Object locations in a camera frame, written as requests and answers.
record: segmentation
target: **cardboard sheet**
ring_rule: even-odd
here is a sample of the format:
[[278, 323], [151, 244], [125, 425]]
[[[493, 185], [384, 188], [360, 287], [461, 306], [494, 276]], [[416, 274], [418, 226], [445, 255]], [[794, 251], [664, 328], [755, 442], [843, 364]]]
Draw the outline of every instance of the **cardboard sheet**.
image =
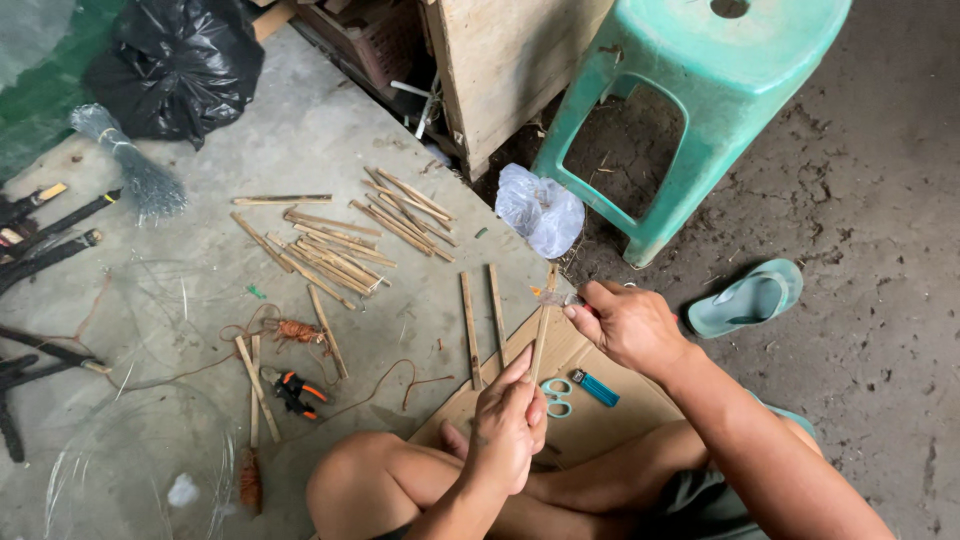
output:
[[[564, 398], [573, 405], [566, 418], [550, 418], [547, 444], [550, 448], [535, 456], [535, 461], [569, 468], [640, 436], [653, 428], [683, 418], [680, 410], [663, 390], [651, 380], [613, 363], [592, 343], [580, 335], [556, 307], [541, 307], [520, 326], [507, 341], [507, 357], [513, 358], [537, 336], [541, 309], [554, 309], [547, 327], [546, 347], [540, 365], [540, 380], [570, 380], [573, 370], [590, 373], [620, 395], [613, 408], [600, 403], [580, 385], [573, 384], [573, 393]], [[500, 372], [499, 354], [491, 356], [481, 367], [484, 382], [489, 383]], [[437, 429], [448, 419], [463, 433], [469, 433], [478, 392], [464, 383], [423, 426], [410, 442], [439, 448]]]

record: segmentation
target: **dirt ground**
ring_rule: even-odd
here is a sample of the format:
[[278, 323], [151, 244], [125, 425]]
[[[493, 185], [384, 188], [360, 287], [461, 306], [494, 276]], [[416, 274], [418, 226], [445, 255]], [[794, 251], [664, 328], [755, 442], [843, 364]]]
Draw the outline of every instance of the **dirt ground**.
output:
[[[573, 283], [636, 282], [682, 310], [760, 261], [795, 260], [796, 307], [694, 339], [761, 399], [809, 418], [899, 537], [960, 538], [960, 12], [922, 4], [855, 2], [820, 68], [652, 265], [626, 264], [626, 236], [592, 211], [559, 262]], [[493, 156], [475, 186], [491, 205], [500, 168], [531, 165], [539, 129]], [[641, 89], [597, 107], [566, 164], [641, 215], [682, 130]]]

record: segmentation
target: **light blue scissors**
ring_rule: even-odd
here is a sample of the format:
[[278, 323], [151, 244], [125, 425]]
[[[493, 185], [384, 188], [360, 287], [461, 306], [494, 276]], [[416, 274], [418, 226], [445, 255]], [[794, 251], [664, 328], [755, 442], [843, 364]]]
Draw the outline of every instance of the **light blue scissors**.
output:
[[[554, 382], [559, 382], [564, 389], [554, 390], [551, 386]], [[550, 415], [551, 418], [566, 418], [573, 412], [573, 405], [565, 402], [562, 397], [569, 396], [573, 393], [573, 384], [566, 379], [551, 379], [545, 380], [543, 384], [540, 385], [540, 390], [543, 390], [543, 394], [546, 396], [546, 413]], [[557, 414], [550, 411], [550, 407], [553, 405], [561, 405], [564, 407], [564, 412]]]

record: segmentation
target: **plastic stool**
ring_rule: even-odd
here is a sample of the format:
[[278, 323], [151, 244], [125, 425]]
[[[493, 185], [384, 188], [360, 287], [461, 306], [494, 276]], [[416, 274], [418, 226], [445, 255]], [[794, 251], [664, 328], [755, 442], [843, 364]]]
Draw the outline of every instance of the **plastic stool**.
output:
[[[726, 18], [718, 5], [744, 12]], [[748, 144], [806, 81], [851, 0], [615, 0], [590, 43], [534, 162], [630, 237], [623, 258], [646, 266]], [[646, 83], [684, 113], [677, 154], [650, 208], [627, 215], [564, 168], [597, 101]]]

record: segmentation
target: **lighter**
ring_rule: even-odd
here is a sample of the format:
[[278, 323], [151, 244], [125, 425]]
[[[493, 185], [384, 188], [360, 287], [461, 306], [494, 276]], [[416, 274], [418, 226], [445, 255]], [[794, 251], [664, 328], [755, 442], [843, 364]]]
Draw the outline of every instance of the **lighter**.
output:
[[584, 390], [591, 396], [600, 400], [606, 406], [614, 406], [620, 401], [620, 396], [610, 390], [606, 384], [595, 379], [591, 374], [582, 369], [573, 372], [573, 381], [584, 387]]

